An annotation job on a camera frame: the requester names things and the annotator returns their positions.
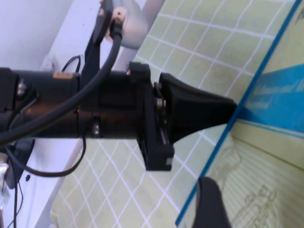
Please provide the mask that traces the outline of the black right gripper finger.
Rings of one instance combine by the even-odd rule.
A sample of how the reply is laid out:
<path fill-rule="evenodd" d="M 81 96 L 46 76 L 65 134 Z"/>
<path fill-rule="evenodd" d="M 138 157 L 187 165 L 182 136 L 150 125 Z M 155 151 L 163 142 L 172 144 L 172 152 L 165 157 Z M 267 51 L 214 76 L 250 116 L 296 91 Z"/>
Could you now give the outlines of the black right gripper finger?
<path fill-rule="evenodd" d="M 224 206 L 221 190 L 210 177 L 200 177 L 196 196 L 193 228 L 232 227 Z"/>

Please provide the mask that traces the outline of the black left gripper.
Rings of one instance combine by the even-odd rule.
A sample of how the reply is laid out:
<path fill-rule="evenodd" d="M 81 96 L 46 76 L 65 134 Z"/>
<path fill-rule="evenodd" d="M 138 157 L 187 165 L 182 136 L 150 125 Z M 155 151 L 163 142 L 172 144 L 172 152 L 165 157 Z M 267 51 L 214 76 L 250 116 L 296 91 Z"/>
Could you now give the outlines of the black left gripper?
<path fill-rule="evenodd" d="M 81 103 L 78 129 L 104 139 L 136 139 L 148 171 L 170 171 L 173 145 L 165 132 L 148 64 L 130 62 L 129 72 L 111 71 Z"/>

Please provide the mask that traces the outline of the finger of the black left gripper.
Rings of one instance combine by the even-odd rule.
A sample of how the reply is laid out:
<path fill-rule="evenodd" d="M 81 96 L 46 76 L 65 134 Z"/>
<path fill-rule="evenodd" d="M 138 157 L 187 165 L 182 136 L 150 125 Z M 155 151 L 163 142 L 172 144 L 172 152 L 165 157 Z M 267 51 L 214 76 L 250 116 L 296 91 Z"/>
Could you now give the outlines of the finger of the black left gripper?
<path fill-rule="evenodd" d="M 174 108 L 167 121 L 169 142 L 174 144 L 192 133 L 226 124 L 234 111 L 234 104 L 190 104 Z"/>
<path fill-rule="evenodd" d="M 174 102 L 177 101 L 198 102 L 199 104 L 211 102 L 212 104 L 226 104 L 234 109 L 237 107 L 232 99 L 190 86 L 169 73 L 160 74 L 159 84 L 161 85 L 160 91 L 163 99 L 166 100 L 166 105 L 170 108 L 173 108 Z"/>

